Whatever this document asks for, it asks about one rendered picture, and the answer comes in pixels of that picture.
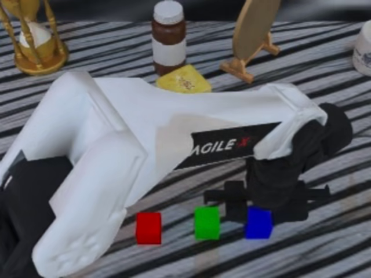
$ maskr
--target white mug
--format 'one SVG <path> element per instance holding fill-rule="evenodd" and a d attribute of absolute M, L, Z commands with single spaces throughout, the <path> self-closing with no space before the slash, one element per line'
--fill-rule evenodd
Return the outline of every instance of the white mug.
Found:
<path fill-rule="evenodd" d="M 371 20 L 363 25 L 357 37 L 353 65 L 361 74 L 371 76 Z"/>

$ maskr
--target table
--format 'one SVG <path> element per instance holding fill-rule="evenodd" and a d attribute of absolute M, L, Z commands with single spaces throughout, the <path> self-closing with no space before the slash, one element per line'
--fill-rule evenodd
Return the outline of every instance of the table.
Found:
<path fill-rule="evenodd" d="M 353 143 L 332 160 L 307 172 L 310 187 L 329 184 L 330 200 L 311 205 L 306 222 L 275 227 L 270 240 L 247 241 L 243 227 L 224 222 L 218 241 L 197 242 L 193 209 L 206 189 L 244 177 L 243 162 L 170 174 L 129 209 L 116 242 L 95 264 L 71 277 L 370 277 L 371 259 L 371 78 L 351 63 L 361 23 L 276 23 L 274 41 L 282 52 L 260 53 L 248 70 L 252 85 L 219 70 L 231 58 L 234 23 L 188 25 L 188 61 L 215 92 L 294 83 L 316 103 L 342 107 L 352 120 Z M 141 77 L 153 83 L 149 23 L 60 23 L 71 51 L 69 63 L 50 76 L 30 77 L 13 65 L 12 46 L 0 30 L 0 153 L 10 146 L 51 82 L 66 71 L 93 76 Z M 134 215 L 160 211 L 163 244 L 135 244 Z"/>

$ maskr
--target brown bottle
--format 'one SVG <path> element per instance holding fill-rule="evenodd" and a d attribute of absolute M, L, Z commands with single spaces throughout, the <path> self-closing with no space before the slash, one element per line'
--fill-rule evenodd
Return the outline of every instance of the brown bottle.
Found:
<path fill-rule="evenodd" d="M 152 49 L 156 73 L 168 74 L 186 64 L 186 21 L 183 7 L 172 0 L 156 4 L 152 21 Z"/>

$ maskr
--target yellow sponge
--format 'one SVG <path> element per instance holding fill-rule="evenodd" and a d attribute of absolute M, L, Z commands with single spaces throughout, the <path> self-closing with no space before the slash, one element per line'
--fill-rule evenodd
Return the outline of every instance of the yellow sponge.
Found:
<path fill-rule="evenodd" d="M 166 74 L 156 81 L 157 87 L 178 93 L 209 93 L 212 86 L 192 66 L 185 65 Z"/>

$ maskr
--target green cube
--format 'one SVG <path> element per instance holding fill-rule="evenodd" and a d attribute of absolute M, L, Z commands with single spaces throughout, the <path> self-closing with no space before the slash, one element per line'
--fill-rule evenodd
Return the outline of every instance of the green cube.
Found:
<path fill-rule="evenodd" d="M 196 239 L 219 239 L 220 217 L 218 207 L 197 207 L 194 221 Z"/>

